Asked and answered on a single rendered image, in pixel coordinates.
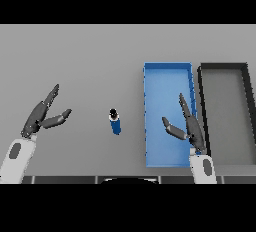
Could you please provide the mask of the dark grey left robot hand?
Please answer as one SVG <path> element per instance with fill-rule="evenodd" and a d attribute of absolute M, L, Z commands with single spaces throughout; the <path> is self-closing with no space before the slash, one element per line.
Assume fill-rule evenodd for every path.
<path fill-rule="evenodd" d="M 43 101 L 40 101 L 32 110 L 21 131 L 21 136 L 23 138 L 30 139 L 33 134 L 39 132 L 41 127 L 43 127 L 44 129 L 49 129 L 52 127 L 59 126 L 66 121 L 66 119 L 72 112 L 71 109 L 67 109 L 61 114 L 51 118 L 46 117 L 47 112 L 49 111 L 58 93 L 59 85 L 56 84 L 54 88 L 50 91 L 50 93 L 47 95 L 47 97 Z"/>

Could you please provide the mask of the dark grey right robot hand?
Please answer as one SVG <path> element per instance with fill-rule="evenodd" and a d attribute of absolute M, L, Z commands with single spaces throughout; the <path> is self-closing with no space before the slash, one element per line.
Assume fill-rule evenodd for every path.
<path fill-rule="evenodd" d="M 197 118 L 190 112 L 186 99 L 182 93 L 179 94 L 179 104 L 186 122 L 186 130 L 182 130 L 172 125 L 166 117 L 163 117 L 162 122 L 166 132 L 179 140 L 188 140 L 197 153 L 206 154 L 207 149 L 200 124 Z"/>

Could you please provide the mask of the blue bin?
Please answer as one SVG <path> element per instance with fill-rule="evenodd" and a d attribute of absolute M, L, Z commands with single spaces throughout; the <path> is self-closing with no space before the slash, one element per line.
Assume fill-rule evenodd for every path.
<path fill-rule="evenodd" d="M 162 118 L 186 130 L 179 103 L 182 93 L 191 114 L 197 115 L 192 64 L 190 62 L 145 62 L 144 128 L 147 168 L 189 167 L 190 143 L 166 132 Z"/>

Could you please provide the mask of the dark grey bin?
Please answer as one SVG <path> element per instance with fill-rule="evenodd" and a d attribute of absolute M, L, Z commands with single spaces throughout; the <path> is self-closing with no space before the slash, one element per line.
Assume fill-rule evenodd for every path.
<path fill-rule="evenodd" d="M 215 165 L 256 165 L 256 105 L 248 64 L 197 69 L 207 153 Z"/>

